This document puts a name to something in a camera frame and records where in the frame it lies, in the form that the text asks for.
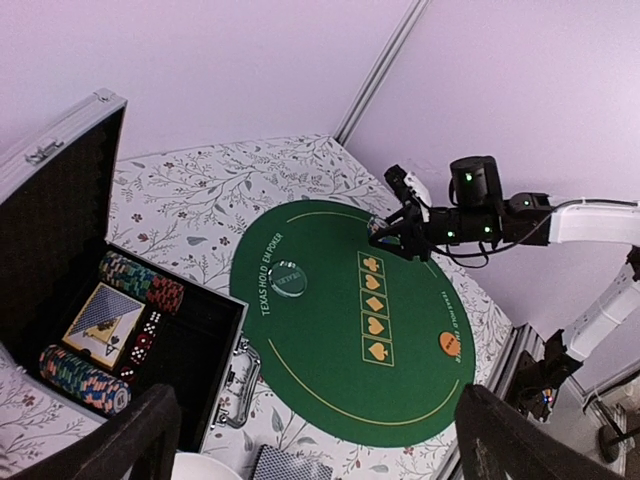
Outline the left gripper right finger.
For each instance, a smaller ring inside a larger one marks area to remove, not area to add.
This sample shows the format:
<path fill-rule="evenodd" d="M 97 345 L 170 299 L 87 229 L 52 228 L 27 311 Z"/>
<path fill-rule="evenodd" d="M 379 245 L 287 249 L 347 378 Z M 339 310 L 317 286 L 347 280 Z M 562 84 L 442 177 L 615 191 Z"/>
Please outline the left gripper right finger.
<path fill-rule="evenodd" d="M 466 479 L 619 479 L 553 439 L 482 385 L 467 384 L 455 409 Z"/>

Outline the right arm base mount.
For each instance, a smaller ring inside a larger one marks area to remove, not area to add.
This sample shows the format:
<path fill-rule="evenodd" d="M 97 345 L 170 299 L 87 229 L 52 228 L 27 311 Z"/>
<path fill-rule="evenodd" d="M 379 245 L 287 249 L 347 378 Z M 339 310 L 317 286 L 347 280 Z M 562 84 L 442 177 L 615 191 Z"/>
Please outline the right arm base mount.
<path fill-rule="evenodd" d="M 551 384 L 544 387 L 544 381 L 531 373 L 536 373 L 538 364 L 541 363 L 550 365 L 551 377 L 558 376 L 563 355 L 564 353 L 545 352 L 541 360 L 535 360 L 527 351 L 520 355 L 511 399 L 514 408 L 525 418 L 542 424 L 549 422 L 557 400 L 559 384 L 556 387 Z"/>

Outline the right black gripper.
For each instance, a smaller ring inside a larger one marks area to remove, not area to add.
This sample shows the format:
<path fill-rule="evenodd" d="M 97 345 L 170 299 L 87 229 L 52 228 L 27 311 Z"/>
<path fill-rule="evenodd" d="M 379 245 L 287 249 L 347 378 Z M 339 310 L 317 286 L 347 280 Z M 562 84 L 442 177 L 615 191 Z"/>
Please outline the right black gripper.
<path fill-rule="evenodd" d="M 418 258 L 421 262 L 431 259 L 432 245 L 424 232 L 425 222 L 413 204 L 407 204 L 384 219 L 388 226 L 382 235 L 387 243 L 370 241 L 370 246 L 392 253 L 405 260 Z"/>

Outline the clear acrylic dealer button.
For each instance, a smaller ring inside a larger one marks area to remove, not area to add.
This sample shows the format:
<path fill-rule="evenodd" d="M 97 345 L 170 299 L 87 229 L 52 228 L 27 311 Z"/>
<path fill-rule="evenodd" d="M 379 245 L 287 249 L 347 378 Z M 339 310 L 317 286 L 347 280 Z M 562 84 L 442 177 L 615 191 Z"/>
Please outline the clear acrylic dealer button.
<path fill-rule="evenodd" d="M 271 288 L 285 298 L 302 296 L 308 285 L 304 270 L 295 262 L 281 260 L 274 263 L 267 274 Z"/>

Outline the orange big blind button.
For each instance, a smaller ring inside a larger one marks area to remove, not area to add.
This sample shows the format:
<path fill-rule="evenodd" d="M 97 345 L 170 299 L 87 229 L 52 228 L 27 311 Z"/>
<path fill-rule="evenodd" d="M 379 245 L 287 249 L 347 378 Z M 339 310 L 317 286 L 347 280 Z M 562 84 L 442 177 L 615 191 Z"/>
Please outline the orange big blind button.
<path fill-rule="evenodd" d="M 443 352 L 451 357 L 456 357 L 461 352 L 461 342 L 457 335 L 451 332 L 442 332 L 439 336 L 439 345 Z"/>

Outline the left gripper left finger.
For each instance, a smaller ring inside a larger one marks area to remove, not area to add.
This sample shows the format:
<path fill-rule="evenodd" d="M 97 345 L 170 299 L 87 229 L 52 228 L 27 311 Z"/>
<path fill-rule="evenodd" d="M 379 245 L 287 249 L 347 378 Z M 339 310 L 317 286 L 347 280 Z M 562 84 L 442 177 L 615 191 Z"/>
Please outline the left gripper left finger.
<path fill-rule="evenodd" d="M 100 417 L 46 387 L 1 385 L 3 479 L 169 479 L 181 410 L 156 384 L 119 414 Z"/>

